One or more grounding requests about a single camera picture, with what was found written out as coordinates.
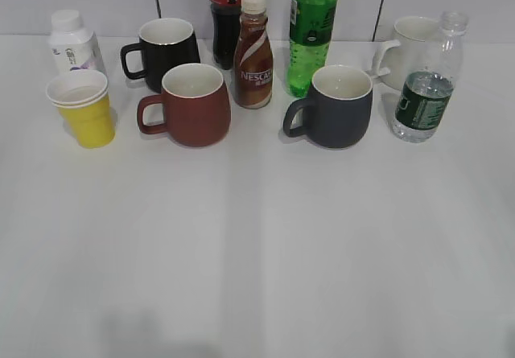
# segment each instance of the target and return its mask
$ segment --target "yellow paper cup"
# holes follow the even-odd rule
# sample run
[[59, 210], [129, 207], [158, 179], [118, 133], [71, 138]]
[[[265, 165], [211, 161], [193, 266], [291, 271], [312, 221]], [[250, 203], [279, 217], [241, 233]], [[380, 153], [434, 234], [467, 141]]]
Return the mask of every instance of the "yellow paper cup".
[[48, 99], [79, 144], [89, 149], [105, 146], [114, 138], [107, 84], [101, 72], [76, 70], [56, 77], [47, 86]]

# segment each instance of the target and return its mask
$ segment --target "red mug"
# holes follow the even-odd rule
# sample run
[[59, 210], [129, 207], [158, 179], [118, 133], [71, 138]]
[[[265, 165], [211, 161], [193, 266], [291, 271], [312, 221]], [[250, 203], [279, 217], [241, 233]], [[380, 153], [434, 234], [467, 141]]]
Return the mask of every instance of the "red mug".
[[[143, 123], [149, 105], [163, 104], [163, 123]], [[208, 146], [220, 141], [229, 131], [231, 108], [222, 73], [200, 63], [182, 64], [168, 71], [162, 93], [139, 101], [136, 116], [144, 134], [168, 132], [185, 146]]]

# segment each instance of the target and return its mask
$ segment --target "mug rim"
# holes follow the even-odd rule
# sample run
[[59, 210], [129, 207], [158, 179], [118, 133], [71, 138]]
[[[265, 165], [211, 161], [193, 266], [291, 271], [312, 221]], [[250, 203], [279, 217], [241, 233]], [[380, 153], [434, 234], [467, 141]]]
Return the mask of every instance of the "mug rim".
[[[152, 42], [151, 40], [149, 40], [149, 38], [144, 38], [142, 33], [144, 31], [144, 28], [145, 27], [149, 27], [150, 25], [152, 24], [156, 24], [156, 23], [182, 23], [183, 25], [187, 25], [188, 28], [189, 28], [189, 33], [188, 35], [181, 39], [181, 40], [178, 40], [178, 41], [175, 41], [175, 42], [171, 42], [171, 43], [155, 43], [155, 42]], [[193, 32], [195, 32], [195, 29], [193, 28], [193, 24], [191, 24], [190, 22], [188, 22], [187, 20], [184, 20], [184, 19], [180, 19], [180, 18], [159, 18], [159, 19], [154, 19], [154, 20], [150, 20], [149, 22], [146, 22], [145, 24], [143, 24], [140, 28], [139, 28], [139, 31], [138, 31], [138, 36], [141, 40], [149, 43], [149, 44], [154, 44], [156, 46], [173, 46], [175, 44], [179, 44], [179, 43], [182, 43], [184, 40], [188, 40], [189, 38], [192, 37], [193, 35]]]
[[414, 19], [426, 20], [428, 23], [433, 23], [435, 26], [437, 26], [439, 23], [439, 21], [437, 19], [428, 18], [426, 16], [411, 15], [411, 16], [403, 16], [403, 17], [395, 20], [395, 23], [393, 24], [393, 28], [394, 28], [395, 32], [397, 32], [401, 36], [404, 36], [406, 39], [414, 40], [415, 42], [425, 42], [426, 41], [425, 39], [414, 38], [414, 37], [408, 36], [408, 35], [406, 35], [405, 32], [402, 32], [399, 30], [399, 26], [400, 26], [401, 22], [405, 22], [408, 20], [414, 20]]
[[[368, 87], [367, 91], [357, 97], [334, 97], [332, 95], [325, 93], [324, 91], [320, 90], [320, 88], [318, 88], [316, 86], [315, 79], [316, 79], [317, 75], [320, 75], [320, 73], [322, 71], [324, 71], [328, 68], [345, 68], [348, 71], [354, 71], [354, 72], [359, 72], [360, 74], [363, 74], [363, 76], [365, 76], [369, 81], [369, 87]], [[367, 72], [365, 72], [364, 70], [362, 70], [360, 68], [348, 66], [345, 64], [331, 64], [331, 65], [323, 66], [322, 68], [319, 68], [318, 70], [316, 70], [315, 74], [313, 74], [311, 83], [313, 84], [313, 87], [315, 88], [316, 91], [318, 91], [320, 94], [324, 95], [325, 97], [330, 98], [335, 101], [357, 101], [357, 100], [363, 99], [364, 97], [369, 95], [373, 90], [373, 80], [372, 80], [372, 77]]]
[[[62, 102], [54, 97], [51, 97], [50, 91], [52, 86], [56, 86], [59, 84], [59, 82], [68, 82], [68, 78], [72, 78], [74, 76], [97, 76], [98, 78], [101, 78], [103, 81], [102, 87], [99, 88], [99, 90], [95, 93], [95, 95], [92, 95], [91, 97], [87, 97], [81, 101], [73, 101], [73, 102]], [[69, 72], [63, 72], [50, 80], [48, 82], [47, 87], [45, 88], [45, 95], [47, 96], [48, 100], [53, 103], [54, 105], [63, 106], [64, 108], [69, 109], [75, 109], [76, 107], [73, 106], [83, 106], [85, 104], [91, 104], [94, 103], [95, 100], [103, 98], [105, 94], [107, 93], [107, 88], [109, 86], [109, 80], [107, 79], [107, 75], [103, 72], [97, 71], [97, 70], [87, 70], [87, 69], [81, 69], [81, 70], [73, 70]]]
[[[188, 67], [193, 67], [193, 66], [208, 68], [209, 70], [216, 72], [216, 74], [218, 75], [218, 78], [220, 80], [220, 83], [217, 85], [217, 87], [214, 90], [210, 91], [209, 93], [205, 93], [205, 94], [202, 94], [199, 96], [194, 96], [194, 97], [180, 95], [180, 94], [174, 93], [169, 88], [167, 88], [167, 86], [165, 85], [166, 79], [168, 79], [170, 76], [174, 75], [178, 71], [181, 71]], [[224, 79], [224, 75], [221, 73], [221, 71], [218, 68], [213, 67], [212, 65], [206, 64], [206, 63], [185, 63], [185, 64], [181, 64], [179, 66], [175, 66], [175, 67], [169, 69], [167, 71], [167, 73], [163, 75], [163, 78], [161, 79], [161, 87], [162, 87], [163, 91], [173, 95], [174, 97], [183, 98], [183, 99], [200, 99], [200, 98], [208, 97], [208, 96], [216, 93], [218, 90], [220, 90], [220, 88], [224, 85], [224, 83], [225, 83], [225, 79]]]

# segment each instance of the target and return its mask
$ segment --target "nescafe coffee bottle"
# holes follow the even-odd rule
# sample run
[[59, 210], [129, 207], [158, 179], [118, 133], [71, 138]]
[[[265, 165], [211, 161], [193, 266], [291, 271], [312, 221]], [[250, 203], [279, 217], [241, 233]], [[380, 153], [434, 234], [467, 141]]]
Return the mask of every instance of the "nescafe coffee bottle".
[[211, 0], [211, 12], [215, 28], [213, 55], [224, 70], [229, 70], [240, 34], [241, 0]]
[[234, 54], [236, 103], [259, 109], [272, 97], [274, 57], [266, 33], [266, 0], [241, 0], [241, 32]]

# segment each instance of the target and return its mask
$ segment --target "green soda bottle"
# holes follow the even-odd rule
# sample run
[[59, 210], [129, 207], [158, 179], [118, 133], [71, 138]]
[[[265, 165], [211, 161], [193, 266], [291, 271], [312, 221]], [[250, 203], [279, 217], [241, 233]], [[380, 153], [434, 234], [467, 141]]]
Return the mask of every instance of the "green soda bottle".
[[288, 86], [305, 97], [315, 71], [325, 65], [338, 0], [291, 0]]

